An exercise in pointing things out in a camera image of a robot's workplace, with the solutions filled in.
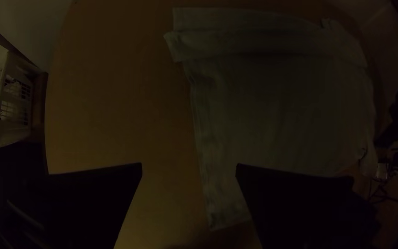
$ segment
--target laundry basket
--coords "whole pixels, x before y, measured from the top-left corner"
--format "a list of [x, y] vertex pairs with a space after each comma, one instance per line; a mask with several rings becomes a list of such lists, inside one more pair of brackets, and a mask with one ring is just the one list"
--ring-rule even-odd
[[8, 52], [0, 74], [0, 147], [30, 135], [33, 84], [26, 75], [39, 70]]

